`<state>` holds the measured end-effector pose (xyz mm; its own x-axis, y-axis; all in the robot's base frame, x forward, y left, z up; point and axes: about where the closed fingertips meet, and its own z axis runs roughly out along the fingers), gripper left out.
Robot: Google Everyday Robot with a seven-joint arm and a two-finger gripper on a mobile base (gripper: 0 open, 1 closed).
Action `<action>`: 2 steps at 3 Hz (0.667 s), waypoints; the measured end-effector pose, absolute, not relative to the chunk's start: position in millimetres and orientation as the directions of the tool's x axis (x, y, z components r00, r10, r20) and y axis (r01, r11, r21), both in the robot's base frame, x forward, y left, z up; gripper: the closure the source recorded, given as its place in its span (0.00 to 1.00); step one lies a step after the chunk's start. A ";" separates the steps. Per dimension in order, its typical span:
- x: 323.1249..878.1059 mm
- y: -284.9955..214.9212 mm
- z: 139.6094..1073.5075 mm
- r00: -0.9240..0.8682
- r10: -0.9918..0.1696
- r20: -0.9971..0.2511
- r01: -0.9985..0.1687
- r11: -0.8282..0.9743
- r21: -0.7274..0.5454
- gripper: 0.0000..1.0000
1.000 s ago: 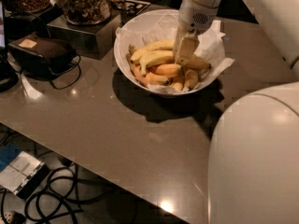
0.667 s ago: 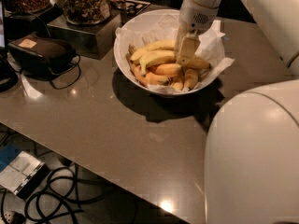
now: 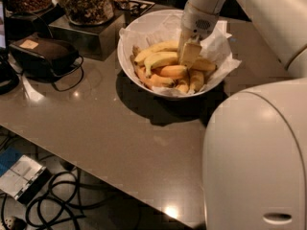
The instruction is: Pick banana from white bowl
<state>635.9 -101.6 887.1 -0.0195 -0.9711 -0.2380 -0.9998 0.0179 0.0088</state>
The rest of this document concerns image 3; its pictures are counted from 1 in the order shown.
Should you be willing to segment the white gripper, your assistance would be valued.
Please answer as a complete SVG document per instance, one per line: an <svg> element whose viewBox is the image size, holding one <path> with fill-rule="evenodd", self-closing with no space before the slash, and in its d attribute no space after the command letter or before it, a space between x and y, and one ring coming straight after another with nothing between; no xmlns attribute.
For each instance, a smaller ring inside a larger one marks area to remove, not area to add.
<svg viewBox="0 0 307 230"><path fill-rule="evenodd" d="M177 48L178 62L191 68L201 52L200 41L207 39L214 31L220 13L204 11L187 2L181 17L181 33Z"/></svg>

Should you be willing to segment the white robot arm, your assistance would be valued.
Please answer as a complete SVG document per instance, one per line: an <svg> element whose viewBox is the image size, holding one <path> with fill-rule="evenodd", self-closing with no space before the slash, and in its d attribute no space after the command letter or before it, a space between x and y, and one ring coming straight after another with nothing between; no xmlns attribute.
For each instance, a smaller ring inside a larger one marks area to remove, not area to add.
<svg viewBox="0 0 307 230"><path fill-rule="evenodd" d="M182 42L209 37L225 0L188 0ZM227 98L202 152L206 230L307 230L307 0L237 0L291 75Z"/></svg>

